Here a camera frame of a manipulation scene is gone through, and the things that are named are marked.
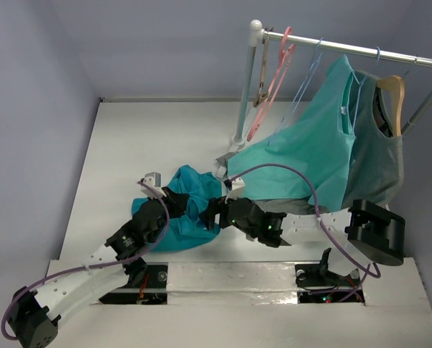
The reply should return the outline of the teal blue t shirt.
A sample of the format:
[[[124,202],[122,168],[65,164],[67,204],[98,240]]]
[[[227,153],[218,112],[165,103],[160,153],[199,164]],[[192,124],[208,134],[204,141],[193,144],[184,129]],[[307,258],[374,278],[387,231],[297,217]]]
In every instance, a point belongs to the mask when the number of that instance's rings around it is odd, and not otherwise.
[[[211,172],[198,173],[189,165],[179,167],[167,185],[177,194],[188,194],[186,214],[170,220],[165,237],[153,248],[154,253],[182,252],[215,239],[220,228],[207,230],[199,214],[206,210],[211,198],[222,196],[222,185]]]

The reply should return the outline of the light blue wire hanger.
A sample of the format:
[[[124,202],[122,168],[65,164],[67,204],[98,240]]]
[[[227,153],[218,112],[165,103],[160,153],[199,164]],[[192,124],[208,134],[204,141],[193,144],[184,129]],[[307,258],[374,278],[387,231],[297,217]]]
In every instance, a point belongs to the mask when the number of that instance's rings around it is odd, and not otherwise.
[[[287,127],[288,123],[294,118],[296,114],[296,110],[299,106],[299,103],[302,101],[304,93],[306,92],[312,78],[315,75],[315,72],[317,71],[317,67],[321,63],[323,53],[319,53],[317,55],[317,52],[319,50],[319,45],[322,43],[323,38],[321,38],[318,43],[315,46],[315,50],[313,52],[313,55],[310,60],[310,66],[308,68],[307,74],[304,77],[304,80],[302,81],[300,87],[298,88],[292,102],[290,103],[288,110],[286,114],[282,117],[281,122],[279,126],[276,128],[276,130],[273,132],[273,134],[269,137],[267,145],[271,146],[275,139],[277,138],[278,134]]]

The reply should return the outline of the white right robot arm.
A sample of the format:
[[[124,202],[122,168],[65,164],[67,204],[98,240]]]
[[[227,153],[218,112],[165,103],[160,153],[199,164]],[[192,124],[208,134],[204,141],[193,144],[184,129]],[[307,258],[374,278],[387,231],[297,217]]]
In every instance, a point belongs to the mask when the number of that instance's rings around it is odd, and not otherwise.
[[[353,270],[380,276],[379,266],[404,263],[405,220],[364,199],[329,212],[303,199],[212,198],[199,214],[205,228],[233,226],[267,247],[320,244],[319,279],[334,284]]]

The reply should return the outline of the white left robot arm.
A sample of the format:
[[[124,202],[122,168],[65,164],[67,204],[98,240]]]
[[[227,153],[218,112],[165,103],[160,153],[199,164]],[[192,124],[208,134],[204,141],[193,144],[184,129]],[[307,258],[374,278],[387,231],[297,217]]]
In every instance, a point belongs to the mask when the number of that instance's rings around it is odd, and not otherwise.
[[[186,214],[188,194],[168,188],[148,198],[82,265],[53,273],[16,291],[1,320],[2,335],[22,347],[47,347],[59,327],[79,311],[121,286],[145,278],[143,257]]]

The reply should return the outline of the mint green t shirt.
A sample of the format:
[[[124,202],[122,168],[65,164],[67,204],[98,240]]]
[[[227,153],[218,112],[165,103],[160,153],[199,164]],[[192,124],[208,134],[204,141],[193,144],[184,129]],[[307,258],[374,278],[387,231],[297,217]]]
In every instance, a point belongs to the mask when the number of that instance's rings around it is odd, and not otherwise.
[[[265,138],[228,160],[228,175],[242,175],[245,197],[308,197],[331,212],[341,209],[355,140],[349,119],[353,74],[348,57],[339,57],[299,119],[271,146]]]

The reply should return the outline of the beige clip hanger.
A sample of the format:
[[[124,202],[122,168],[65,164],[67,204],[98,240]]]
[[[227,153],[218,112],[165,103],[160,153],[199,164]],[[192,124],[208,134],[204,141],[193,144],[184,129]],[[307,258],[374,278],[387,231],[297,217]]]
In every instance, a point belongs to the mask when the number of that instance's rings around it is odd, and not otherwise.
[[[270,39],[268,37],[262,39],[262,45],[263,45],[262,63],[261,63],[260,75],[259,75],[259,86],[258,86],[257,94],[253,101],[254,108],[257,108],[259,105],[261,105],[261,103],[263,103],[263,101],[265,101],[270,94],[270,92],[267,89],[265,89],[269,40]]]

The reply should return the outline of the grey t shirt on hanger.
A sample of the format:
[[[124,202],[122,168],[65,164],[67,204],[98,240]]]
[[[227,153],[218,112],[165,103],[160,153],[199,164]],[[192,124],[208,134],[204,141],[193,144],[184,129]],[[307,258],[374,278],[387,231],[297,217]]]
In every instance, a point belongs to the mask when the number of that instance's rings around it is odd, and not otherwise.
[[[365,72],[356,72],[361,80]],[[393,136],[389,112],[389,93],[380,90],[380,78],[369,74],[362,87],[350,158],[348,183],[342,207],[351,207],[355,199],[386,206],[399,192],[404,180],[402,135]],[[349,97],[352,123],[358,86]]]

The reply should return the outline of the pink plastic hanger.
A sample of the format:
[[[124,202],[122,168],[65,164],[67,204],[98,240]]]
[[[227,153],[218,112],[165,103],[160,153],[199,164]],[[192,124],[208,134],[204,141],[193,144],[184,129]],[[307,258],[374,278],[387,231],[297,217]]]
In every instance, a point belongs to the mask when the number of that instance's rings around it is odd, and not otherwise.
[[[284,32],[278,53],[278,67],[267,90],[267,98],[261,103],[261,107],[257,113],[257,116],[255,117],[254,122],[247,134],[246,140],[248,142],[250,142],[254,138],[256,132],[259,130],[259,127],[268,115],[270,108],[272,107],[272,104],[275,101],[278,91],[283,83],[283,79],[286,76],[286,72],[288,71],[288,68],[290,66],[291,59],[295,51],[295,45],[291,44],[290,46],[286,47],[286,42],[287,36],[291,34],[291,31],[291,27],[287,27]]]

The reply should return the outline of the wooden hanger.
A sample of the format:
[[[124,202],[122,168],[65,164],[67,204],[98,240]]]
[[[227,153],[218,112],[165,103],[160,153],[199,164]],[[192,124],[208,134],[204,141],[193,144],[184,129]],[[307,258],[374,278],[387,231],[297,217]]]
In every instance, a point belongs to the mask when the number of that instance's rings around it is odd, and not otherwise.
[[[391,110],[389,112],[390,120],[392,123],[392,134],[393,136],[401,136],[402,134],[402,106],[405,97],[405,82],[404,78],[411,71],[410,68],[402,77],[398,75],[390,75],[385,78],[380,78],[376,83],[376,86],[380,90],[384,90],[389,93]]]

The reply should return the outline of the metal clothes rack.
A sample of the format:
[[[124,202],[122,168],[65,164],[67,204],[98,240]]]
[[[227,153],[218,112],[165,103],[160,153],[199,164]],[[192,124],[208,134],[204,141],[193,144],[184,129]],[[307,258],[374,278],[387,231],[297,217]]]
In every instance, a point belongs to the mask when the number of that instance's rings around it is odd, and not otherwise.
[[[337,43],[332,41],[324,41],[322,39],[305,38],[301,36],[293,36],[275,31],[264,29],[259,20],[252,20],[249,25],[249,40],[248,52],[246,55],[246,64],[244,69],[244,82],[242,85],[241,101],[238,110],[238,119],[236,130],[233,137],[230,139],[228,151],[237,152],[246,144],[246,136],[244,135],[244,125],[246,123],[247,106],[249,101],[249,89],[252,81],[252,73],[254,69],[254,60],[257,47],[268,41],[286,41],[300,46],[317,47],[326,51],[336,51],[345,54],[353,54],[362,57],[386,60],[410,64],[412,66],[430,67],[432,68],[432,59],[419,57],[409,54],[400,54],[391,51],[381,51],[378,49],[365,48],[361,46],[353,46],[345,43]],[[408,135],[421,117],[428,111],[432,105],[432,89],[427,97],[423,100],[420,106],[416,109],[412,117],[404,124],[402,134]]]

